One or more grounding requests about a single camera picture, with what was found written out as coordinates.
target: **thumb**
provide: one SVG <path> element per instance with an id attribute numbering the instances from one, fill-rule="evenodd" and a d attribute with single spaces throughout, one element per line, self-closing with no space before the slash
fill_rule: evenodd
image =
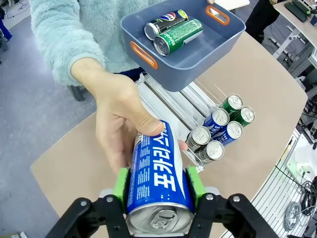
<path id="1" fill-rule="evenodd" d="M 137 131 L 144 135 L 155 136 L 164 129 L 163 123 L 153 117 L 139 100 L 127 108 L 126 118 L 134 124 Z"/>

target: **fingernail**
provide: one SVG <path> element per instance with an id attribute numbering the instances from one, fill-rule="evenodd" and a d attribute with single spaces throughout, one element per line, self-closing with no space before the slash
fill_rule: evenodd
<path id="1" fill-rule="evenodd" d="M 151 132 L 157 130 L 161 126 L 162 122 L 160 120 L 152 120 L 149 124 L 149 129 Z"/>

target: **orange handle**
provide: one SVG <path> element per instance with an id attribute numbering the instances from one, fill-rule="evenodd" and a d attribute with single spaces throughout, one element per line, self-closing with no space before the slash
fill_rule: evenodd
<path id="1" fill-rule="evenodd" d="M 221 20 L 220 18 L 216 17 L 215 15 L 212 14 L 211 9 L 215 10 L 216 12 L 218 12 L 221 16 L 223 16 L 226 21 Z M 222 11 L 220 11 L 219 9 L 215 8 L 214 6 L 210 6 L 208 5 L 206 7 L 206 14 L 210 17 L 212 17 L 213 19 L 215 19 L 217 22 L 219 22 L 220 24 L 226 26 L 229 24 L 230 22 L 230 18 L 229 16 L 227 16 L 226 14 L 224 14 Z"/>
<path id="2" fill-rule="evenodd" d="M 148 63 L 153 69 L 158 68 L 158 63 L 153 59 L 152 56 L 150 56 L 148 53 L 146 53 L 141 47 L 139 47 L 135 42 L 130 42 L 131 48 L 139 57 L 141 57 L 146 63 Z"/>

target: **silver can top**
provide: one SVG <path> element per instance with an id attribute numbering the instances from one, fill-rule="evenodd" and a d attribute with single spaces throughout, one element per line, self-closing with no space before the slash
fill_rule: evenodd
<path id="1" fill-rule="evenodd" d="M 213 160 L 219 160 L 224 154 L 224 146 L 217 140 L 208 143 L 206 147 L 207 155 Z"/>
<path id="2" fill-rule="evenodd" d="M 193 214 L 185 206 L 160 202 L 136 208 L 127 217 L 127 226 L 132 233 L 166 234 L 187 232 Z"/>
<path id="3" fill-rule="evenodd" d="M 153 41 L 154 38 L 159 35 L 159 30 L 153 23 L 148 22 L 144 27 L 144 33 L 147 38 Z"/>
<path id="4" fill-rule="evenodd" d="M 241 138 L 243 134 L 243 127 L 240 123 L 236 121 L 231 121 L 227 126 L 227 131 L 231 138 L 237 140 Z"/>
<path id="5" fill-rule="evenodd" d="M 241 109 L 243 106 L 243 100 L 238 94 L 230 94 L 228 96 L 228 103 L 234 109 Z"/>
<path id="6" fill-rule="evenodd" d="M 210 131 L 204 126 L 198 126 L 192 131 L 192 138 L 199 145 L 206 145 L 211 138 Z"/>
<path id="7" fill-rule="evenodd" d="M 253 122 L 255 120 L 256 113 L 250 107 L 243 107 L 241 109 L 241 116 L 242 116 L 243 120 L 245 120 L 246 122 L 251 123 L 251 122 Z"/>
<path id="8" fill-rule="evenodd" d="M 225 109 L 217 108 L 212 112 L 212 119 L 218 125 L 227 125 L 230 120 L 230 116 Z"/>
<path id="9" fill-rule="evenodd" d="M 161 36 L 157 36 L 154 39 L 154 47 L 160 55 L 162 56 L 169 55 L 169 52 L 170 52 L 169 45 L 166 42 L 166 40 L 162 38 Z"/>

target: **black can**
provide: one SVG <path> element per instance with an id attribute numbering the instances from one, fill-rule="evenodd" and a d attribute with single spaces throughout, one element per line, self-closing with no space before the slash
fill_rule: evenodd
<path id="1" fill-rule="evenodd" d="M 144 27 L 144 33 L 147 38 L 153 41 L 160 33 L 187 20 L 188 16 L 183 10 L 170 12 L 160 18 L 148 22 Z"/>

